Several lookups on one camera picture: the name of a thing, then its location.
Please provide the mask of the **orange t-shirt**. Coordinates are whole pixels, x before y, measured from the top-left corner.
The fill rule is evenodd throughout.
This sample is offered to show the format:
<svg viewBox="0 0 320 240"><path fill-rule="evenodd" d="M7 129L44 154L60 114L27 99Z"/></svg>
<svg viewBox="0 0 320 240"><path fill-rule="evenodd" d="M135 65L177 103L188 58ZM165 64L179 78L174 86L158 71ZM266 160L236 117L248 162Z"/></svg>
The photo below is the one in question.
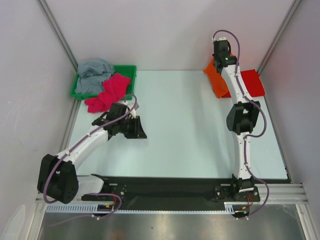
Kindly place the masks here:
<svg viewBox="0 0 320 240"><path fill-rule="evenodd" d="M214 66L214 60L215 58L212 57L211 61L203 70L203 73L207 76L209 83L211 84L212 91L218 99L230 98L231 94L228 86L222 76L217 72L217 69Z"/></svg>

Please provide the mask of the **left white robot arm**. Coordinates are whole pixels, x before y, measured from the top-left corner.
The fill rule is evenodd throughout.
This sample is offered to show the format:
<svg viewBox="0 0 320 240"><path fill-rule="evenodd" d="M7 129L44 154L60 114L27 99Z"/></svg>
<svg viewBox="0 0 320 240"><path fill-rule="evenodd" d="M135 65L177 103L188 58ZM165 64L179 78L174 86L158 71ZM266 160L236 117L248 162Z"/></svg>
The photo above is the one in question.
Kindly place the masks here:
<svg viewBox="0 0 320 240"><path fill-rule="evenodd" d="M37 190L46 203L70 203L84 195L105 200L110 195L106 180L97 175L78 176L85 160L113 136L126 139L146 139L141 118L136 114L137 103L113 103L107 112L95 119L89 130L71 147L56 155L47 154L41 160Z"/></svg>

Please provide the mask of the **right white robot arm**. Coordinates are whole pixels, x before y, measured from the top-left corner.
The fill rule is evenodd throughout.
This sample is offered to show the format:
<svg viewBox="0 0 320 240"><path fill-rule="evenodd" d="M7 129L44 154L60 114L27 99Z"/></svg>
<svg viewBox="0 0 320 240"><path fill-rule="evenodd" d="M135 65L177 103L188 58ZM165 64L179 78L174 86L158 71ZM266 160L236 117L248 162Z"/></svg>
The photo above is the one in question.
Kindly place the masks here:
<svg viewBox="0 0 320 240"><path fill-rule="evenodd" d="M259 101L253 101L243 81L238 58L231 53L226 37L213 38L213 65L226 82L232 108L226 117L227 129L234 142L234 171L226 198L236 202L258 202L260 195L255 179L250 174L250 134L259 116Z"/></svg>

